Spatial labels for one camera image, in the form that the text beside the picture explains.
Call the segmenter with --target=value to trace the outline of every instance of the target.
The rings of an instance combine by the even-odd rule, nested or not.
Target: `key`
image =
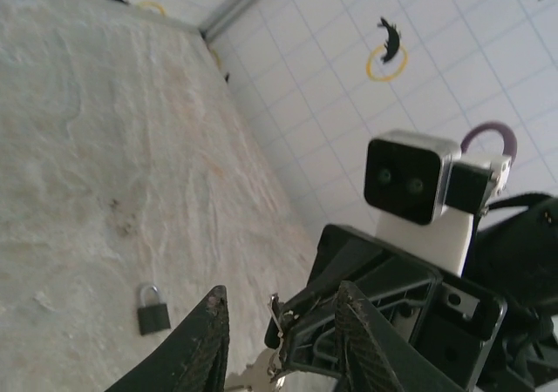
[[[284,377],[271,381],[269,366],[276,351],[271,348],[263,350],[254,364],[249,364],[240,375],[230,375],[225,382],[224,392],[246,390],[249,392],[277,392],[284,383]]]

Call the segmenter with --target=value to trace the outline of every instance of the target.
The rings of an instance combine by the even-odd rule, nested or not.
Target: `black padlock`
[[[146,293],[153,290],[157,302],[153,305],[146,304]],[[168,317],[167,304],[162,303],[159,289],[155,285],[145,285],[139,291],[138,322],[139,333],[148,335],[170,329],[171,321]]]

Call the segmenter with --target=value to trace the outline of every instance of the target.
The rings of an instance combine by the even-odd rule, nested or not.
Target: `purple cable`
[[[517,156],[517,138],[515,137],[514,130],[502,124],[501,122],[486,122],[473,128],[461,142],[461,152],[465,153],[469,149],[469,145],[479,134],[486,131],[496,131],[504,139],[503,155],[509,155],[512,158],[512,164]]]

